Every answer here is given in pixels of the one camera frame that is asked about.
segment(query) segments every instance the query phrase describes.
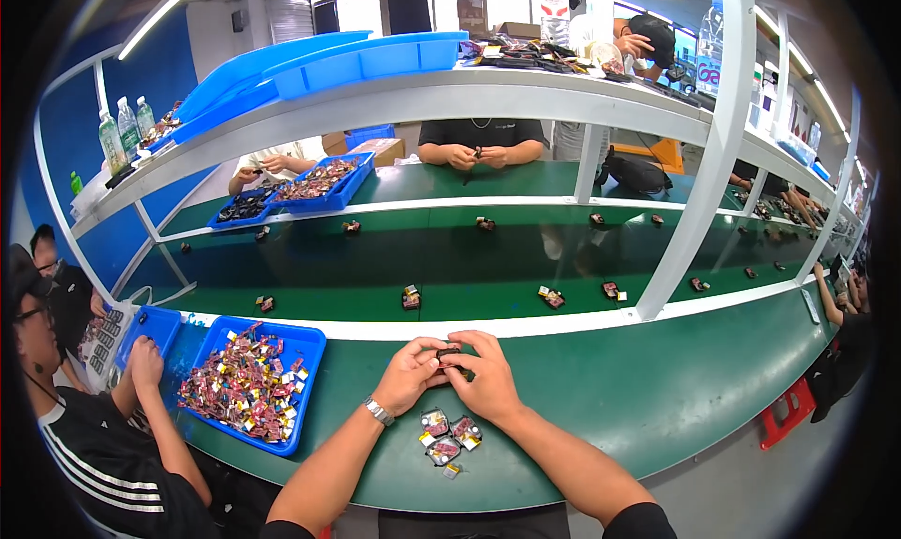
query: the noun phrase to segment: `blue plastic tray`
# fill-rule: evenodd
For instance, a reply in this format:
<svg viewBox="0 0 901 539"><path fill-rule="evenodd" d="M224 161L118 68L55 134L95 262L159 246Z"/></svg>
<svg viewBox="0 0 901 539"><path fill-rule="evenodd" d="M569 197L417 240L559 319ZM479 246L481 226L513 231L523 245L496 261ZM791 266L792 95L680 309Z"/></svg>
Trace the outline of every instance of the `blue plastic tray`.
<svg viewBox="0 0 901 539"><path fill-rule="evenodd" d="M266 207L287 208L288 212L295 215L303 213L322 213L342 210L350 203L351 197L353 197L353 194L357 192L359 186L363 184L363 180L366 179L369 173L375 168L376 152L361 151L359 153L331 156L329 158L323 158L321 162L316 164L317 167L321 167L327 165L328 162L331 162L332 160L339 160L342 158L346 160L348 157L356 156L360 156L363 159L363 162L361 162L354 171L342 177L341 181L338 181L338 183L336 183L335 186L332 187L332 190L330 190L325 195L316 198L276 201L275 199L277 193L273 193L268 199L266 199ZM313 169L315 168L311 168L300 174L298 178L295 179L295 181L300 181L301 179L306 177L306 174Z"/></svg>
<svg viewBox="0 0 901 539"><path fill-rule="evenodd" d="M363 79L453 69L458 45L467 39L467 31L455 31L361 40L286 61L263 76L273 78L282 99L293 99Z"/></svg>
<svg viewBox="0 0 901 539"><path fill-rule="evenodd" d="M213 350L225 349L225 343L228 342L229 331L241 333L254 324L254 322L254 320L235 318L234 316L220 316L215 319L213 325L210 326L209 332L206 334L203 345L197 350L197 357L194 359L191 367L194 368L203 365L204 361L206 361L206 358L209 357ZM287 457L294 453L300 442L300 432L304 425L306 405L310 401L310 392L316 378L316 371L319 369L322 352L325 350L325 334L315 328L264 322L263 325L257 328L257 336L262 335L275 335L276 337L285 340L285 349L279 356L279 359L281 359L282 365L284 365L286 369L290 367L295 359L303 356L303 366L309 373L306 378L306 386L304 386L304 391L301 392L300 398L295 398L297 393L291 393L293 398L291 400L291 406L293 406L295 410L298 410L298 415L294 418L294 432L291 433L291 436L285 443L266 443L262 439L232 429L227 425L223 425L217 420L205 418L197 414L197 412L191 408L183 409L205 424L207 423L221 432L226 432L235 439L240 439L244 443L250 443L254 447L259 447L263 451L271 454Z"/></svg>
<svg viewBox="0 0 901 539"><path fill-rule="evenodd" d="M138 323L138 320L144 313L147 313L147 320L144 323ZM139 308L138 313L131 320L122 342L119 343L115 364L119 369L125 370L125 365L128 363L128 358L131 354L131 346L134 345L134 341L141 335L146 335L152 338L154 342L157 342L157 346L160 348L160 356L165 359L168 348L171 347L172 342L175 340L175 334L180 326L181 313L177 310L147 305Z"/></svg>
<svg viewBox="0 0 901 539"><path fill-rule="evenodd" d="M371 33L372 31L352 31L316 34L236 56L210 72L187 95L174 116L187 123L219 104L224 96L229 96L229 92L243 91L262 82L260 74L272 66L322 49L365 40Z"/></svg>
<svg viewBox="0 0 901 539"><path fill-rule="evenodd" d="M260 187L259 189L245 191L241 194L241 196L246 197L246 196L262 195L263 191L265 191L265 188ZM272 212L272 207L270 207L269 205L266 205L266 208L264 208L262 210L262 212L260 212L257 216L254 216L254 218L239 218L238 220L217 222L216 218L219 217L219 213L222 212L223 208L230 207L232 201L234 201L233 196L230 199L228 199L227 203L222 205L222 207L216 211L216 214L214 214L212 218L210 218L210 221L208 223L206 223L207 228L212 228L214 230L218 230L219 228L232 228L233 226L253 226L254 224L259 224L259 223L263 222L266 219L266 217L269 215L269 213Z"/></svg>

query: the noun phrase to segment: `gray floor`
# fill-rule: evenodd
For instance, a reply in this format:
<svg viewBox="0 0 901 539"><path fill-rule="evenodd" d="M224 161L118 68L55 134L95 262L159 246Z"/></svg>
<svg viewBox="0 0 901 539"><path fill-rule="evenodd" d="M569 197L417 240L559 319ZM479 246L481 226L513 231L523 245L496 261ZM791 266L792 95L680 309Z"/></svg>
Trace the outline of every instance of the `gray floor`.
<svg viewBox="0 0 901 539"><path fill-rule="evenodd" d="M863 392L857 388L816 424L804 421L767 452L755 418L713 447L642 481L683 539L781 537L814 497L841 447ZM601 525L568 505L572 539L596 539ZM377 510L349 507L334 539L377 539Z"/></svg>

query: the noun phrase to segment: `window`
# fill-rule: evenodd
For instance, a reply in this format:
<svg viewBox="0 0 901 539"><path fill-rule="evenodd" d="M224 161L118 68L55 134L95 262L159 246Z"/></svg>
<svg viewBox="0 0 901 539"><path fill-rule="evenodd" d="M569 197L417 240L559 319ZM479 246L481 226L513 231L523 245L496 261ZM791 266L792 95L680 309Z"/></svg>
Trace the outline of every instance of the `window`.
<svg viewBox="0 0 901 539"><path fill-rule="evenodd" d="M457 0L435 0L434 29L440 32L459 30Z"/></svg>
<svg viewBox="0 0 901 539"><path fill-rule="evenodd" d="M486 0L489 28L501 23L528 23L529 0Z"/></svg>
<svg viewBox="0 0 901 539"><path fill-rule="evenodd" d="M378 0L338 0L338 28L344 31L372 31L370 38L382 37L382 10Z"/></svg>

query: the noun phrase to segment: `red stool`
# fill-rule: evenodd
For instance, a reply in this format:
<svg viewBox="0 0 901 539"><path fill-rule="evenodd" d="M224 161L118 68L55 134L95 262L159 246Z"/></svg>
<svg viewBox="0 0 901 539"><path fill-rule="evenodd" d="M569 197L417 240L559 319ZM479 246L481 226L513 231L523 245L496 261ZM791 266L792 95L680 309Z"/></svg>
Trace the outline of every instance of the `red stool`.
<svg viewBox="0 0 901 539"><path fill-rule="evenodd" d="M797 408L794 407L793 396L797 399ZM785 398L788 404L788 416L782 420L781 425L777 425L773 416L773 406L779 400L767 406L760 414L763 416L763 425L767 429L767 438L760 442L760 449L763 451L767 451L770 447L782 441L789 432L803 422L804 418L817 407L817 402L814 400L814 396L810 394L810 387L807 387L807 379L804 377L799 378L789 387L782 395L782 398Z"/></svg>

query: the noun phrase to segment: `metal watch band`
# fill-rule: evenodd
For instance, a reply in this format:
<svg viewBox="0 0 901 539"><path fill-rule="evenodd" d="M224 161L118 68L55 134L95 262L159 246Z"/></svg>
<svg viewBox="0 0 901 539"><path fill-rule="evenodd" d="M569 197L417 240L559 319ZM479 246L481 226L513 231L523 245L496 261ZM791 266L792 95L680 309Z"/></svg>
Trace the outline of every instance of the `metal watch band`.
<svg viewBox="0 0 901 539"><path fill-rule="evenodd" d="M378 403L372 399L371 394L367 396L365 400L363 400L363 406L365 406L366 409L371 412L372 415L375 416L376 419L385 427L388 427L389 425L394 423L394 417L386 412L384 408L380 407Z"/></svg>

